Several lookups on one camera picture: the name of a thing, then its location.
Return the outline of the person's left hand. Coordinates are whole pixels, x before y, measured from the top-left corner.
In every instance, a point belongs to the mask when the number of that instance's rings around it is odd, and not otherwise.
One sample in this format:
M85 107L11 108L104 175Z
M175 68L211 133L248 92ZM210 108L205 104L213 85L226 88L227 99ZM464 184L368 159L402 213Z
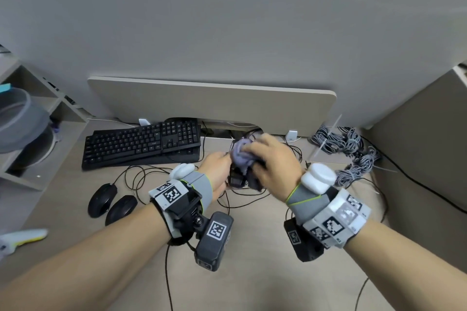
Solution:
M227 185L218 180L218 152L207 155L198 172L205 174L209 179L213 190L212 202L216 201L227 188Z

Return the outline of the person's right hand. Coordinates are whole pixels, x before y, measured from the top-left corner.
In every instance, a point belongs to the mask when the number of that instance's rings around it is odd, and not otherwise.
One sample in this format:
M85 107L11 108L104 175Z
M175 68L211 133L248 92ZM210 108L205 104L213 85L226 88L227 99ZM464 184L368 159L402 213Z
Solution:
M252 170L263 187L285 203L305 171L292 151L273 136L270 163L271 167L255 164Z

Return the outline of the purple grey cloth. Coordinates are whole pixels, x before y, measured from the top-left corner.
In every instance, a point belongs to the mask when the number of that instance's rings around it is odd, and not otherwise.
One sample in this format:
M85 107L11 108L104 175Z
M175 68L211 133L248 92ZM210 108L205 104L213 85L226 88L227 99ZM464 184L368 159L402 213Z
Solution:
M249 151L243 151L242 149L244 146L253 142L254 141L252 139L242 138L233 144L230 151L232 164L234 164L234 166L237 167L244 176L247 175L248 169L251 168L255 162L263 163L257 155L254 155Z

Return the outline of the small black device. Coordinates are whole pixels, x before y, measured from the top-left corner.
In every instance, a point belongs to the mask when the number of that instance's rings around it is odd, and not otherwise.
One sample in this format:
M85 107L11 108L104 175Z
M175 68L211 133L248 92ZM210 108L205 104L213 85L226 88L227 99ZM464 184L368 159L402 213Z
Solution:
M250 167L247 168L246 173L243 173L234 163L230 166L227 186L233 189L249 187L256 191L263 190L263 185L260 183L260 180L256 177Z

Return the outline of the person's left forearm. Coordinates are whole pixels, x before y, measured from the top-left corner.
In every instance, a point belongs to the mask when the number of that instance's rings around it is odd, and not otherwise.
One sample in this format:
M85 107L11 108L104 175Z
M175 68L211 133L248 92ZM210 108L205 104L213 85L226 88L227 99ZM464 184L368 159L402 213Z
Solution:
M0 291L0 311L104 310L170 239L151 204L50 257Z

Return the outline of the person's right forearm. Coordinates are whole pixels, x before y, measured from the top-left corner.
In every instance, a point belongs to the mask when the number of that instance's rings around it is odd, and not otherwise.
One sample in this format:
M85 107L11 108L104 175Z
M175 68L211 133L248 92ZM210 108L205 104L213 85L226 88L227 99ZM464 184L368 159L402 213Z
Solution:
M467 311L467 274L369 220L344 247L395 311Z

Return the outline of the beige desk divider panel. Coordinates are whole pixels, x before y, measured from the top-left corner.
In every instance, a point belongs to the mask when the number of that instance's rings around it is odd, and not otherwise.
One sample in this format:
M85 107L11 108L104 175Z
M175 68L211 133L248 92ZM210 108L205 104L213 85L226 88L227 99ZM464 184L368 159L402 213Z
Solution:
M272 135L309 137L336 102L330 90L92 76L90 88L119 119L191 117L256 125Z

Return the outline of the black keyboard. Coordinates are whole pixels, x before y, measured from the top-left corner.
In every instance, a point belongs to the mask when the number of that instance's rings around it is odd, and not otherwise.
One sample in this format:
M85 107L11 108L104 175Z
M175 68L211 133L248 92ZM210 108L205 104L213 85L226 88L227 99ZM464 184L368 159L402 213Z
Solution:
M172 118L119 130L99 130L85 138L81 168L196 163L201 149L197 119Z

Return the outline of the black computer mouse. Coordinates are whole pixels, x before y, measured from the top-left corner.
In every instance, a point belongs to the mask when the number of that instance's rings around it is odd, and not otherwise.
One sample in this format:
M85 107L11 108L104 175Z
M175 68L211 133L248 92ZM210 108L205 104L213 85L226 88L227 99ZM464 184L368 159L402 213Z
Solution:
M133 212L137 205L138 200L135 196L124 195L109 209L105 220L105 226L113 224L114 222L128 216Z
M115 184L106 183L99 187L90 198L87 208L88 216L96 219L108 212L117 192Z

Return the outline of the beige shelf unit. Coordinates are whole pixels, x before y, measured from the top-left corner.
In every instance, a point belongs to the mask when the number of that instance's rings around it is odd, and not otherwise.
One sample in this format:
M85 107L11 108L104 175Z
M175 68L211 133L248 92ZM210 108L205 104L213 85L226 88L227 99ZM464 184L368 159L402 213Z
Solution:
M12 54L0 52L0 92L12 87L26 90L48 112L48 125L55 129L60 141L42 163L20 172L8 171L8 168L23 149L0 154L0 190L10 184L25 189L44 190L59 171L87 125L87 120L67 101L63 92L43 77L30 72Z

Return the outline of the grey side partition panel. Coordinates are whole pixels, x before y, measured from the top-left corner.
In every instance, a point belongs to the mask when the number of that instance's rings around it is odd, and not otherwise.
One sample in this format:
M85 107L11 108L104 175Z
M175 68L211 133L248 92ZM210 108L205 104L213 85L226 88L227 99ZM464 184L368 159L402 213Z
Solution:
M406 180L467 215L467 65L386 115L366 141Z

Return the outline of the white round plate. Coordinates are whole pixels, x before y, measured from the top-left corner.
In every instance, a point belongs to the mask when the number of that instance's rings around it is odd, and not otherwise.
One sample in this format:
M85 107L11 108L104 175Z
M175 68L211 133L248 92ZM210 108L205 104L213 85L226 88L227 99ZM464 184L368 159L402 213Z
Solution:
M60 141L52 126L45 130L21 151L8 168L8 171L20 172L37 166L47 159Z

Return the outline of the grey round basin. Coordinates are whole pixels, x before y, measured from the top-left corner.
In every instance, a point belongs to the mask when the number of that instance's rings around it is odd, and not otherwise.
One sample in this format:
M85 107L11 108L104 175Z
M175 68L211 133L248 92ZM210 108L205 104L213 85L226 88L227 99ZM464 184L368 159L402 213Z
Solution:
M48 112L20 88L0 92L0 154L20 150L48 126Z

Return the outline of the white and yellow tool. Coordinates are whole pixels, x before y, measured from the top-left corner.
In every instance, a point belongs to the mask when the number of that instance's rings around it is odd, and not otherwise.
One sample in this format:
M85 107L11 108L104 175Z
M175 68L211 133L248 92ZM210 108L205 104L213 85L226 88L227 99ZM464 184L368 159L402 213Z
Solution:
M0 261L15 252L25 244L45 239L49 234L47 229L28 229L0 235Z

